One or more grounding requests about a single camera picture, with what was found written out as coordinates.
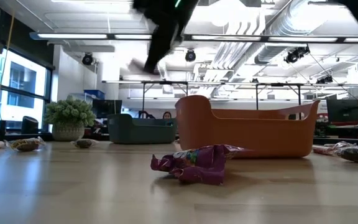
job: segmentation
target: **wooden table surface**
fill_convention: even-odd
[[[311,154],[234,160],[223,186],[182,185],[150,169],[169,145],[0,149],[0,223],[358,223],[358,164]]]

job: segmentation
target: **crumpled snack wrapper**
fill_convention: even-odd
[[[169,172],[181,182],[222,185],[226,160],[244,151],[235,146],[215,145],[176,152],[161,159],[153,155],[150,167]]]

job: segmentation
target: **track light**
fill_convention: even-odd
[[[327,75],[326,77],[324,78],[320,78],[317,80],[316,84],[326,84],[326,83],[332,83],[334,80],[333,80],[333,77],[330,76],[330,75]]]
[[[92,53],[85,53],[85,56],[82,58],[82,63],[84,65],[92,65],[95,62]]]
[[[187,50],[185,59],[187,62],[194,62],[196,60],[196,54],[194,53],[194,50]]]
[[[288,55],[284,58],[286,63],[295,63],[299,59],[303,58],[306,54],[310,53],[308,46],[306,47],[297,47],[293,51],[288,51]]]

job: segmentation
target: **blurred person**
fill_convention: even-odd
[[[146,73],[159,75],[158,62],[172,48],[174,42],[183,41],[183,31],[198,4],[198,0],[134,0],[132,8],[154,22],[157,27],[152,34],[149,56],[143,65],[132,60],[131,65]]]
[[[169,111],[166,111],[162,116],[162,119],[171,119],[171,118],[172,118],[172,114]]]

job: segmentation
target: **white wall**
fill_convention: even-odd
[[[53,74],[58,75],[57,100],[66,99],[70,93],[96,89],[96,74],[64,52],[62,46],[55,46],[53,65]]]

